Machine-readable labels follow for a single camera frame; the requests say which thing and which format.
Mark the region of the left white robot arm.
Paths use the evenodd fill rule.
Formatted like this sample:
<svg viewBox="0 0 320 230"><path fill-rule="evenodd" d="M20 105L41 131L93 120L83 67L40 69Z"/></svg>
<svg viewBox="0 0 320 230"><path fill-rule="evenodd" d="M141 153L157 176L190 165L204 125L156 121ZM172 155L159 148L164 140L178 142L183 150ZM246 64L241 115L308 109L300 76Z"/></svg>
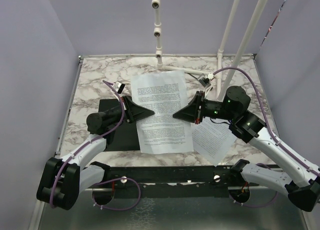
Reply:
<svg viewBox="0 0 320 230"><path fill-rule="evenodd" d="M122 97L112 108L89 114L86 118L89 137L66 156L52 157L46 162L36 198L51 207L69 210L86 188L95 184L107 186L111 178L106 171L110 167L90 161L112 143L115 130L122 123L135 123L153 115L153 110L137 105L131 96Z"/></svg>

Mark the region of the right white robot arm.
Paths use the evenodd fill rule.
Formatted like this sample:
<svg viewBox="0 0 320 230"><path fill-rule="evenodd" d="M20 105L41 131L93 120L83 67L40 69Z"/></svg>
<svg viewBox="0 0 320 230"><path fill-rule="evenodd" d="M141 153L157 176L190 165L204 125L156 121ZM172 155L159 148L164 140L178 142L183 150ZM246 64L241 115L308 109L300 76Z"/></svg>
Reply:
<svg viewBox="0 0 320 230"><path fill-rule="evenodd" d="M311 212L320 201L320 168L269 131L268 124L248 110L250 102L240 86L229 87L221 102L207 100L203 91L197 91L173 118L194 124L206 117L229 121L234 136L263 152L282 169L276 172L241 159L230 169L230 181L234 185L248 182L268 187L286 195L299 209Z"/></svg>

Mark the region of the grey black folder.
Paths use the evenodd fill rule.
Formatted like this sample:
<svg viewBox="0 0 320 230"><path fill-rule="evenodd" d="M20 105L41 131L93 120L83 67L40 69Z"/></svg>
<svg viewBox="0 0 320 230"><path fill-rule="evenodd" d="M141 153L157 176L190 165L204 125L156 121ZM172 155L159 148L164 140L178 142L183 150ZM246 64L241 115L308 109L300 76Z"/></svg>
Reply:
<svg viewBox="0 0 320 230"><path fill-rule="evenodd" d="M124 106L126 107L126 96L124 97ZM98 111L106 107L98 106ZM122 123L117 129L104 137L107 140L105 151L140 151L140 143L136 122L127 122L126 110Z"/></svg>

